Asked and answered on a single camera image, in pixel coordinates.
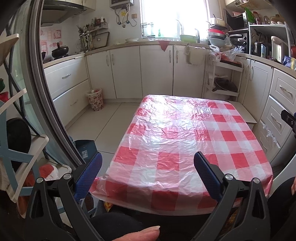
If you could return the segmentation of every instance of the red cloth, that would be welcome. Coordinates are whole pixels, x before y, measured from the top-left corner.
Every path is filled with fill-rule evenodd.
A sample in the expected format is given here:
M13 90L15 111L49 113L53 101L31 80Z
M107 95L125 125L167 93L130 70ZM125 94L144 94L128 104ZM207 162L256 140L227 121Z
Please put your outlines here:
M165 51L170 44L170 40L158 40L160 47L163 51Z
M198 151L224 174L259 178L269 194L271 166L233 105L161 95L143 99L105 176L90 191L100 200L147 213L210 213L216 202L194 167Z

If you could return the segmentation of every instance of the kitchen counter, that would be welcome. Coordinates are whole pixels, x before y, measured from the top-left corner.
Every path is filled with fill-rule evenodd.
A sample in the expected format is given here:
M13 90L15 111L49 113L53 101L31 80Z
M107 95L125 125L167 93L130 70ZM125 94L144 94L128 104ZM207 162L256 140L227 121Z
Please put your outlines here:
M183 46L186 46L187 44L188 43L181 42L181 41L170 41L170 45L183 45ZM54 64L58 64L58 63L61 63L61 62L64 62L64 61L67 61L67 60L70 60L70 59L80 58L80 57L83 57L83 56L87 56L87 55L102 52L102 51L108 51L108 50L111 50L111 49L130 47L130 46L139 46L139 45L159 45L159 42L158 41L138 41L138 42L119 44L119 45L111 45L111 46L107 46L107 47L104 47L104 48L95 49L95 50L92 50L92 51L89 51L89 52L86 52L86 53L76 54L76 55L68 56L68 57L65 57L65 58L60 58L60 59L57 59L57 60L53 60L53 61L50 61L48 63L43 64L43 67L47 68L47 67L52 66ZM209 45L205 45L205 44L190 43L190 46L203 47L203 48L210 49ZM268 59L261 58L261 57L255 56L255 55L251 55L251 54L242 53L242 54L239 54L238 56L249 58L249 59L252 59L252 60L255 60L255 61L262 62L262 63L267 64L267 65L270 65L270 66L272 66L274 68L277 68L277 69L291 75L292 77L296 78L296 71L294 71L294 70L292 70L292 69L290 69L290 68L288 68L286 66L283 66L282 64L279 64L279 63L276 63L276 62L273 62L273 61L270 61Z

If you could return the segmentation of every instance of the range hood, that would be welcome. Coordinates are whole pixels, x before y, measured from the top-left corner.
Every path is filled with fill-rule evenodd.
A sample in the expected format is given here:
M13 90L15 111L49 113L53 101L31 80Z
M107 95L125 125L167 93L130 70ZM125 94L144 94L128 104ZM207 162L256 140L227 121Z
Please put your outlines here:
M68 1L45 0L41 14L41 27L52 26L54 23L61 23L67 18L84 11L86 11L86 9L80 4Z

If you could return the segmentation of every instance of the white cabinet door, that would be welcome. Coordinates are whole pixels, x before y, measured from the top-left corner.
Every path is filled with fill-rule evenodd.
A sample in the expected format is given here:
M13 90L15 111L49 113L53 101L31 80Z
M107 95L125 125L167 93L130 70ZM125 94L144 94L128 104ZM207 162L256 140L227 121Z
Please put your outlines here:
M143 96L173 94L173 46L140 46Z
M86 59L91 87L93 89L101 88L104 99L116 99L110 51L87 55Z
M257 122L259 122L267 102L272 72L272 67L254 60L251 61L250 79L243 106Z
M248 85L249 76L250 76L251 60L244 57L240 57L240 56L237 56L235 60L242 62L243 68L244 68L242 72L242 81L239 88L239 96L237 98L237 102L242 104L247 91L247 85Z
M139 46L110 50L117 98L142 99Z
M174 45L173 95L201 98L205 62L200 66L188 64L185 48L186 46Z

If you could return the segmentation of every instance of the hand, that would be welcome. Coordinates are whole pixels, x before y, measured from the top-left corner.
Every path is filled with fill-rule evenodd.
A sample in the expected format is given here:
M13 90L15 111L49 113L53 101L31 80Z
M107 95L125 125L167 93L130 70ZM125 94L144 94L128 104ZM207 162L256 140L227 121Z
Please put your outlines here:
M295 191L296 191L296 178L294 179L293 185L291 186L292 195L294 195Z
M156 241L159 236L160 226L144 229L140 232L126 234L113 241Z

